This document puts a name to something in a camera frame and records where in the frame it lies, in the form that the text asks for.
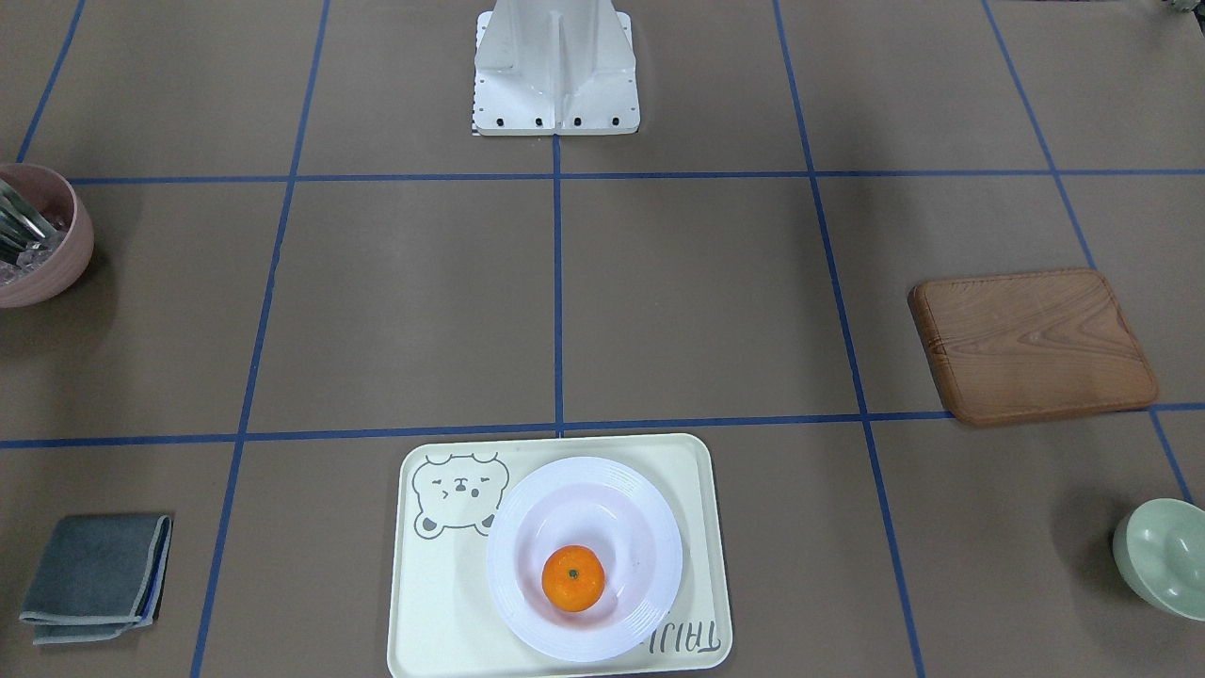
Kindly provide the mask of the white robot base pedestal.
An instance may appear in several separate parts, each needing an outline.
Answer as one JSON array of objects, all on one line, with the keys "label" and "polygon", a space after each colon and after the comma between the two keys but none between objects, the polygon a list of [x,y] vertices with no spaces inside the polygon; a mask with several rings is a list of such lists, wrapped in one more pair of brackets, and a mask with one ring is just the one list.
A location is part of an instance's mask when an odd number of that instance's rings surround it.
[{"label": "white robot base pedestal", "polygon": [[631,18],[611,1],[498,1],[476,19],[471,129],[483,137],[630,135]]}]

